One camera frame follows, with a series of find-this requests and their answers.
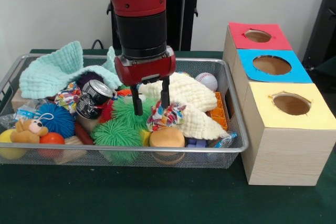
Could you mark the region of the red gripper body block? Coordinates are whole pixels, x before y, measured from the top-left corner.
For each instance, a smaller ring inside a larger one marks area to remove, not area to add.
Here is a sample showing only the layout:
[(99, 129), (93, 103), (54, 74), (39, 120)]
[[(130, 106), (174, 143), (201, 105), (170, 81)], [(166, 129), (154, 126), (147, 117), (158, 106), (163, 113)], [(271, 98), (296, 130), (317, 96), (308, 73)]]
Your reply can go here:
[(149, 60), (130, 60), (123, 55), (116, 56), (114, 65), (120, 81), (126, 86), (156, 82), (170, 76), (176, 67), (174, 50), (168, 46), (163, 56)]

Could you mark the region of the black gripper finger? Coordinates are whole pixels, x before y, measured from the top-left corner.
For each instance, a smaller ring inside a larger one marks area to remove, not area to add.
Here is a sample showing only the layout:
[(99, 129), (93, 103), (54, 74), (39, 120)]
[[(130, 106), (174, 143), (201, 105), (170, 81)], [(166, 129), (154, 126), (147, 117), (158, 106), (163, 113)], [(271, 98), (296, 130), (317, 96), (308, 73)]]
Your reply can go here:
[(170, 94), (169, 94), (170, 77), (166, 76), (162, 79), (162, 90), (161, 90), (161, 105), (166, 109), (170, 105)]
[(139, 97), (137, 86), (136, 85), (131, 86), (130, 90), (131, 90), (131, 93), (132, 93), (132, 101), (133, 101), (134, 113), (137, 116), (141, 116), (143, 114), (142, 100)]

